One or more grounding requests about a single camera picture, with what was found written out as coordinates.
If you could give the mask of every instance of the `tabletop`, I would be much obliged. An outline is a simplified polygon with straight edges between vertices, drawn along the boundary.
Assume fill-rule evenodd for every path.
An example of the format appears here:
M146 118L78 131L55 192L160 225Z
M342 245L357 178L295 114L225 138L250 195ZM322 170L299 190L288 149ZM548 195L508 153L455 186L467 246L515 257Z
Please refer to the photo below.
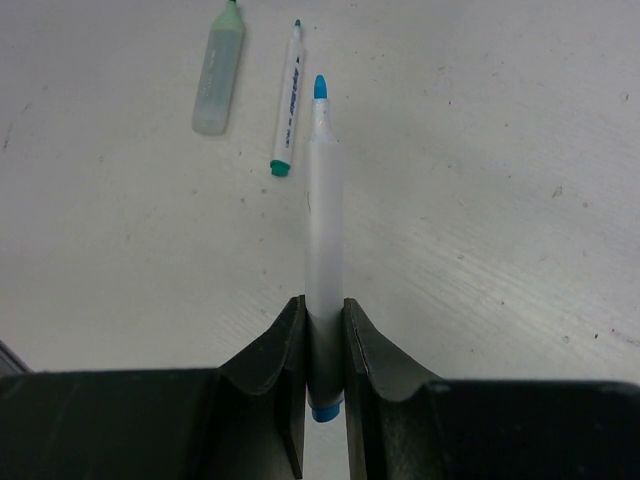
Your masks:
M640 6L244 0L231 117L190 119L222 1L0 7L0 338L36 370L223 363L303 293L304 144L348 152L345 293L455 378L640 382ZM291 26L292 175L269 173ZM307 478L346 478L344 418Z

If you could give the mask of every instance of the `marker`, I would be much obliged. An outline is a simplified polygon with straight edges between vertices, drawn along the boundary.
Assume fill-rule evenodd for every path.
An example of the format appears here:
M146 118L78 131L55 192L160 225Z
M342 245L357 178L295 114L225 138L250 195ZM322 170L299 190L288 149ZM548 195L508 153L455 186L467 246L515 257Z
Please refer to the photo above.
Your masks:
M296 20L293 34L287 46L287 56L284 60L278 121L276 135L273 140L273 153L271 154L271 174L276 177L286 177L291 168L296 119L298 117L298 96L302 85L302 66L304 62L304 46L300 35L300 20Z
M331 132L327 85L322 75L313 91L307 183L305 303L311 366L307 388L317 422L340 413L342 372L344 154Z

